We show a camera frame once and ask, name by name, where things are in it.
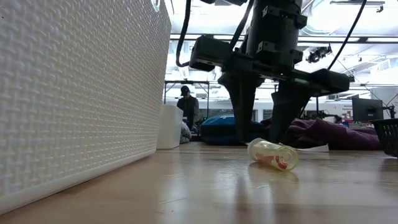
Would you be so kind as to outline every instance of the white container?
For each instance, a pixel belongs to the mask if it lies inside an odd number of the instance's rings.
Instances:
[[[281,146],[257,138],[248,145],[250,158],[281,171],[290,171],[299,163],[299,155],[290,146]]]
[[[173,149],[180,145],[183,111],[174,105],[162,105],[160,109],[157,149]]]

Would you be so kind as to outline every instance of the plastic bottle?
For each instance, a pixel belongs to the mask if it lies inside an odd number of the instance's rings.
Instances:
[[[254,161],[281,171],[290,171],[299,163],[299,155],[294,148],[274,144],[261,138],[249,143],[248,154]]]

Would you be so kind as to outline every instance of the white wall panel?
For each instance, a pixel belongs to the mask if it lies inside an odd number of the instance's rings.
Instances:
[[[155,151],[162,1],[0,0],[0,213]]]

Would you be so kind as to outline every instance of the wooden surface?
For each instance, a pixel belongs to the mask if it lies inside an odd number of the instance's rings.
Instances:
[[[0,223],[397,223],[398,159],[300,153],[292,172],[191,143],[9,212]]]

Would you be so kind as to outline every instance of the white box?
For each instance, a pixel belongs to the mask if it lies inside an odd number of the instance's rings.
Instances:
[[[174,105],[162,105],[157,149],[172,149],[180,145],[183,111]]]

